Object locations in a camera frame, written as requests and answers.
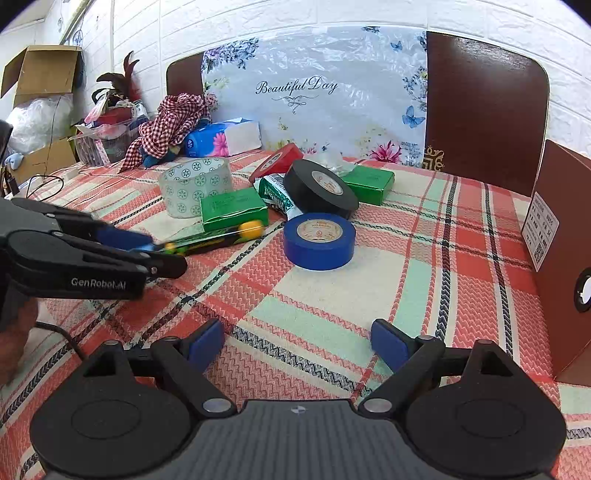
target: cardboard box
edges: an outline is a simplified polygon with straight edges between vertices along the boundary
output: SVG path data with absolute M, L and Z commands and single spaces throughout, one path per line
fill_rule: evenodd
M 584 289 L 591 278 L 589 185 L 591 160 L 547 140 L 522 234 L 534 263 L 554 377 L 591 387 L 591 282 Z
M 80 57 L 80 47 L 65 45 L 31 45 L 14 57 L 2 75 L 0 97 L 17 84 L 13 106 L 35 98 L 71 93 Z M 33 175 L 51 174 L 76 163 L 66 139 L 55 139 L 41 150 L 22 159 L 17 170 L 11 170 L 18 184 Z
M 10 169 L 10 173 L 19 185 L 26 182 L 33 175 L 49 175 L 61 168 L 70 167 L 76 163 L 76 157 L 67 138 L 53 142 L 49 147 L 42 148 L 22 159 L 21 165 Z
M 357 165 L 343 177 L 360 202 L 382 205 L 384 197 L 392 190 L 394 172 Z
M 72 92 L 82 49 L 67 45 L 31 45 L 14 57 L 2 75 L 0 98 L 18 82 L 13 106 L 35 98 Z
M 249 220 L 269 225 L 267 206 L 252 187 L 201 199 L 203 229 L 206 232 L 227 228 Z

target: green box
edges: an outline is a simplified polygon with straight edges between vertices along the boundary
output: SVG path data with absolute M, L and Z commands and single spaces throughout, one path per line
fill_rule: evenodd
M 227 228 L 249 220 L 260 220 L 269 225 L 265 202 L 252 187 L 201 199 L 203 229 L 206 232 Z
M 351 187 L 360 202 L 382 205 L 384 197 L 392 190 L 394 172 L 357 165 L 342 180 Z

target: table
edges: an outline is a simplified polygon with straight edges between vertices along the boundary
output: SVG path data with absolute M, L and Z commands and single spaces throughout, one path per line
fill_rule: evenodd
M 230 159 L 235 188 L 249 185 L 267 155 Z M 293 266 L 282 251 L 284 220 L 271 212 L 262 239 L 189 257 L 184 276 L 150 282 L 142 300 L 45 300 L 41 320 L 66 328 L 89 353 L 112 338 L 149 345 L 186 336 L 218 317 L 227 340 L 206 375 L 239 405 L 247 398 L 358 403 L 390 374 L 371 351 L 375 318 L 450 346 L 490 338 L 566 417 L 569 437 L 554 474 L 591 479 L 591 389 L 551 379 L 544 316 L 519 232 L 529 198 L 444 173 L 363 164 L 395 171 L 394 189 L 383 206 L 361 204 L 353 215 L 355 254 L 337 271 Z M 162 241 L 195 229 L 194 220 L 166 214 L 157 177 L 169 166 L 121 175 L 83 170 L 51 201 Z M 55 191 L 49 185 L 37 197 Z M 61 336 L 33 330 L 19 377 L 0 391 L 3 480 L 41 476 L 28 425 L 78 364 Z

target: tape roll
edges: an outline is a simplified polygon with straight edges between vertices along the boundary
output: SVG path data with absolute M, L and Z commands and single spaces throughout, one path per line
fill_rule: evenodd
M 251 176 L 248 177 L 250 183 L 255 183 L 256 179 L 266 177 L 273 173 L 286 173 L 290 169 L 294 160 L 304 158 L 304 154 L 293 143 L 284 145 L 275 153 L 269 155 L 267 159 L 261 163 Z
M 310 160 L 295 160 L 283 185 L 304 213 L 334 213 L 349 218 L 359 208 L 359 200 L 343 180 Z
M 200 216 L 201 199 L 234 189 L 230 164 L 222 157 L 191 158 L 160 175 L 158 185 L 166 211 L 174 218 Z
M 355 228 L 329 213 L 306 213 L 283 229 L 285 256 L 308 270 L 333 270 L 347 264 L 355 249 Z

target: red electrical tape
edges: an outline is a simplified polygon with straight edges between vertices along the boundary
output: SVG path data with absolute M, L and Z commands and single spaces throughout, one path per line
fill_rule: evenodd
M 272 173 L 287 173 L 294 160 L 304 158 L 304 154 L 297 147 L 296 144 L 288 143 L 285 147 L 277 150 L 273 155 L 270 155 L 258 168 L 248 177 L 250 183 L 255 183 L 255 180 L 271 175 Z

